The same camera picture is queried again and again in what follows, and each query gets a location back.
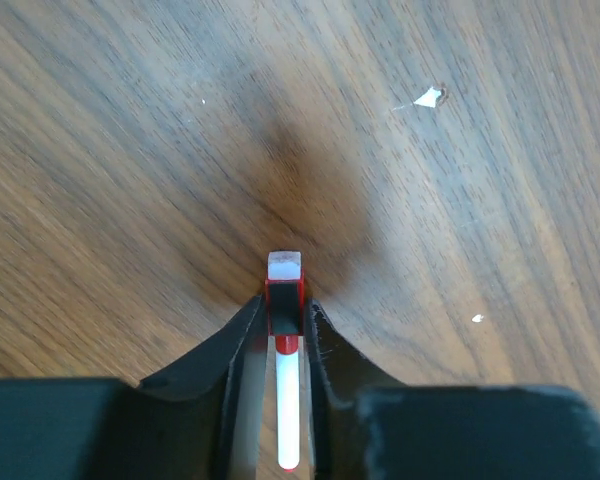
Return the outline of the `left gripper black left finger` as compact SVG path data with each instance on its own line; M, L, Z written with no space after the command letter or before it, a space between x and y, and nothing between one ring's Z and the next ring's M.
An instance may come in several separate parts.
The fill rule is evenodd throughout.
M137 386L0 379L0 479L252 479L267 357L255 296Z

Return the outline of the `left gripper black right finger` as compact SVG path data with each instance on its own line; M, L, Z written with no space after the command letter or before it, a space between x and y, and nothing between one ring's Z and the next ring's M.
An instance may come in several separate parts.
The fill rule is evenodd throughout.
M304 309L317 479L600 479L600 418L550 385L410 386Z

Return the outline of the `red marker pen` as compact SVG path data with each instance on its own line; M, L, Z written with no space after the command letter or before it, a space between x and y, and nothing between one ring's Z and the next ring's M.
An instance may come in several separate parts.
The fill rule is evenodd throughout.
M300 461L300 371L296 335L275 336L277 459L285 471Z

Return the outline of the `red marker cap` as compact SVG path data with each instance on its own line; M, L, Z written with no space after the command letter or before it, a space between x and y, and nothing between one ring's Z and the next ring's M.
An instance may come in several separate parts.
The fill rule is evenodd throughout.
M304 306L304 276L302 256L299 251L269 253L265 294L270 334L300 335Z

